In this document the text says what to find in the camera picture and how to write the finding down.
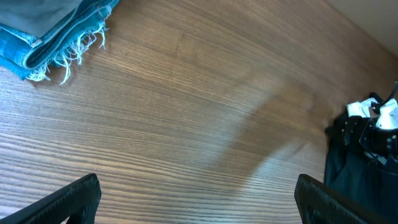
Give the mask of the black shorts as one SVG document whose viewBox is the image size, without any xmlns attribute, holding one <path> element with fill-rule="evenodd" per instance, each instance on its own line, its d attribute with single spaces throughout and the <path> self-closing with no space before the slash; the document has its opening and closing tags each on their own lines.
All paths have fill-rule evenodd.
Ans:
<svg viewBox="0 0 398 224">
<path fill-rule="evenodd" d="M 397 223 L 397 160 L 384 163 L 356 153 L 356 147 L 330 140 L 324 184 L 340 195 Z"/>
</svg>

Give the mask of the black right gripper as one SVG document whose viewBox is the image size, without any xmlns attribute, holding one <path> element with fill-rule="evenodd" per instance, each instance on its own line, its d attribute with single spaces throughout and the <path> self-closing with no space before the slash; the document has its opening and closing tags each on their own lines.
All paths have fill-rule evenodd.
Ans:
<svg viewBox="0 0 398 224">
<path fill-rule="evenodd" d="M 386 100 L 371 93 L 367 100 L 348 104 L 325 132 L 354 152 L 382 164 L 390 157 L 397 159 L 397 100 L 393 93 Z"/>
</svg>

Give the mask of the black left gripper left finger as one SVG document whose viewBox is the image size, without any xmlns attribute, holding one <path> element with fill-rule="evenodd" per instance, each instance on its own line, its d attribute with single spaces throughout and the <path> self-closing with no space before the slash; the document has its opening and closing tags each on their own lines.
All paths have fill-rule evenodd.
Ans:
<svg viewBox="0 0 398 224">
<path fill-rule="evenodd" d="M 87 174 L 3 219 L 1 224 L 93 224 L 101 200 L 97 175 Z"/>
</svg>

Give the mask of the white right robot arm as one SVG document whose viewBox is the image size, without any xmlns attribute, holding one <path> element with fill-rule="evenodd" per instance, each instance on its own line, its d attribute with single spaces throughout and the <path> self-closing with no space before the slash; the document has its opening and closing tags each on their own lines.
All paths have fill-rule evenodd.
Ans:
<svg viewBox="0 0 398 224">
<path fill-rule="evenodd" d="M 326 128 L 332 139 L 382 165 L 397 157 L 397 100 L 376 93 L 346 105 L 345 112 Z"/>
</svg>

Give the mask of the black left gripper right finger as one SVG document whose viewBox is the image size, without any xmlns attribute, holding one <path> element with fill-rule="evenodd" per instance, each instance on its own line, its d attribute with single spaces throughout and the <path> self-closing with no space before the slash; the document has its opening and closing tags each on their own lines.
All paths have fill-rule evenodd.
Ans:
<svg viewBox="0 0 398 224">
<path fill-rule="evenodd" d="M 350 201 L 307 174 L 300 174 L 294 198 L 303 223 L 390 223 L 378 213 Z"/>
</svg>

